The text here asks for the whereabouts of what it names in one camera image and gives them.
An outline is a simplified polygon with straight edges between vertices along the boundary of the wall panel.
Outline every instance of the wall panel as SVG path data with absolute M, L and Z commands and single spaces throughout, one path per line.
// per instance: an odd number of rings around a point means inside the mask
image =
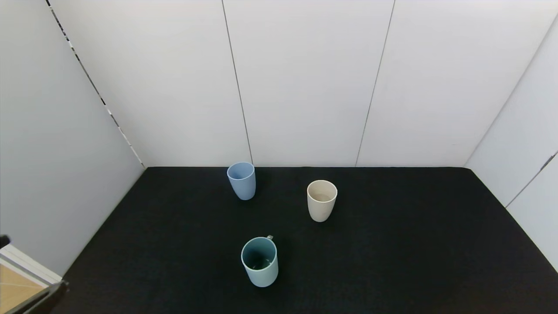
M 221 1 L 50 2 L 146 166 L 250 161 Z
M 0 1 L 0 233 L 58 275 L 143 167 L 44 1 Z
M 224 1 L 256 165 L 354 166 L 392 5 Z
M 558 23 L 466 164 L 506 206 L 558 150 Z
M 508 206 L 509 213 L 558 271 L 558 159 Z
M 359 166 L 463 166 L 557 1 L 397 0 Z

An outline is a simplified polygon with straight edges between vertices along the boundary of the cup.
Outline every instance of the cup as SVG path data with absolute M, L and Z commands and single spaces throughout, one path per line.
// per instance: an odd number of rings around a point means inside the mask
M 310 217 L 317 222 L 328 219 L 337 199 L 335 185 L 326 180 L 316 180 L 308 185 L 306 194 Z
M 247 201 L 256 193 L 256 170 L 251 163 L 236 163 L 227 169 L 230 185 L 238 198 Z
M 244 244 L 240 253 L 242 265 L 256 287 L 269 286 L 279 273 L 277 247 L 271 239 L 273 236 L 255 237 Z

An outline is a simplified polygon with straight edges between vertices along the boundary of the black carpet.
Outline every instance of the black carpet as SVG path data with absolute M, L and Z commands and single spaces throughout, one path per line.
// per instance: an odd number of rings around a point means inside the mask
M 558 313 L 558 274 L 462 168 L 148 168 L 66 273 L 55 313 Z M 323 223 L 306 187 L 333 182 Z M 273 235 L 279 276 L 240 251 Z

